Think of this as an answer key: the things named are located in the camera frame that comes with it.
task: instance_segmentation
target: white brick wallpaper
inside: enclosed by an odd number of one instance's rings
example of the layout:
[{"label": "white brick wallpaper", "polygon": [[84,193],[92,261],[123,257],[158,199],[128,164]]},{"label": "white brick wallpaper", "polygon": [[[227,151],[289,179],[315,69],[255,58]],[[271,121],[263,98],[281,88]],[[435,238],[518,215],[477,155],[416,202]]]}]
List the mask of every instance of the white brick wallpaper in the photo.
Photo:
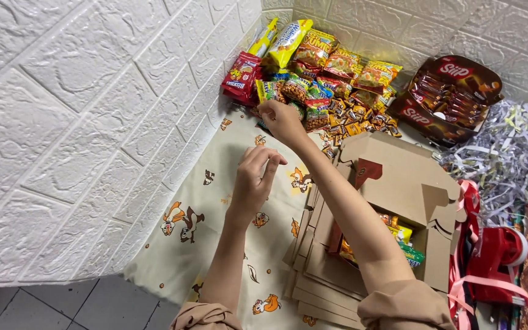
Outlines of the white brick wallpaper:
[{"label": "white brick wallpaper", "polygon": [[225,115],[260,22],[405,66],[456,53],[528,98],[528,1],[1,0],[0,286],[121,272]]},{"label": "white brick wallpaper", "polygon": [[261,11],[0,1],[0,286],[121,272],[219,127]]},{"label": "white brick wallpaper", "polygon": [[429,56],[459,54],[498,72],[505,96],[528,101],[528,1],[262,0],[262,19],[311,18],[370,59],[404,66],[401,84]]}]

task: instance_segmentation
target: siip logo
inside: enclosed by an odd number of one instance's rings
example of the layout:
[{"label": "siip logo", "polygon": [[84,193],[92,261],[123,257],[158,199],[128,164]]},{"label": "siip logo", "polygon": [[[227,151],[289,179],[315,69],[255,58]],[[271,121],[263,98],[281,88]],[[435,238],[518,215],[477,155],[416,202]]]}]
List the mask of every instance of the siip logo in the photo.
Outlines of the siip logo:
[{"label": "siip logo", "polygon": [[473,68],[466,69],[453,63],[443,64],[441,67],[439,67],[439,72],[447,73],[456,79],[464,79],[471,75],[472,71]]},{"label": "siip logo", "polygon": [[421,116],[421,114],[412,107],[406,107],[403,109],[402,114],[424,126],[432,123],[431,119]]}]

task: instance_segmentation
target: chocolate stick package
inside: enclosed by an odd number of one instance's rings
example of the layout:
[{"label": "chocolate stick package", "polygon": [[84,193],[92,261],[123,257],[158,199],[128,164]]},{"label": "chocolate stick package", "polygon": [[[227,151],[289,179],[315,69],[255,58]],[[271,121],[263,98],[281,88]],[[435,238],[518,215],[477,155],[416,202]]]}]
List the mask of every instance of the chocolate stick package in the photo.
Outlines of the chocolate stick package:
[{"label": "chocolate stick package", "polygon": [[463,56],[428,60],[387,114],[406,122],[436,144],[452,147],[480,130],[489,106],[502,100],[502,80]]}]

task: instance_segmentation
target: person's hand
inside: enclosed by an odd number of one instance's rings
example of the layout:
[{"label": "person's hand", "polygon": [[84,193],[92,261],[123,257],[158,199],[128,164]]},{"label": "person's hand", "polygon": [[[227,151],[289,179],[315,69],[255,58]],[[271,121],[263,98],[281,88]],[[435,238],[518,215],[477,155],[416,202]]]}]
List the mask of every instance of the person's hand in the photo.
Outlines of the person's hand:
[{"label": "person's hand", "polygon": [[[260,177],[266,161],[266,170]],[[231,204],[225,215],[226,225],[234,229],[248,228],[268,198],[279,164],[286,165],[287,161],[276,150],[263,146],[247,148],[239,163]]]},{"label": "person's hand", "polygon": [[272,135],[285,146],[294,150],[295,147],[310,140],[295,108],[278,101],[269,100],[260,104],[258,110]]}]

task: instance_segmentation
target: cardboard box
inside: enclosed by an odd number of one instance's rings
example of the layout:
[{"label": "cardboard box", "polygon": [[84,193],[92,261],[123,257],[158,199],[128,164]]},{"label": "cardboard box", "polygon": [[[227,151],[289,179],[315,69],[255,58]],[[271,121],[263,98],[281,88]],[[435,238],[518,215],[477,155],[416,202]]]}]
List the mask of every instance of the cardboard box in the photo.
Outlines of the cardboard box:
[{"label": "cardboard box", "polygon": [[447,292],[455,221],[466,220],[457,212],[457,182],[430,151],[379,131],[345,139],[336,157],[342,175],[372,206],[414,230],[413,248],[425,254],[414,269],[416,278]]},{"label": "cardboard box", "polygon": [[495,104],[503,98],[501,95],[502,80],[494,71],[481,64],[458,55],[427,60],[419,68],[407,90],[392,102],[386,113],[407,123],[440,146],[452,147],[468,141],[480,131],[488,112],[486,110],[482,114],[484,119],[473,130],[434,116],[429,109],[415,99],[411,92],[413,82],[425,72],[436,74],[442,82],[470,92],[485,106]]}]

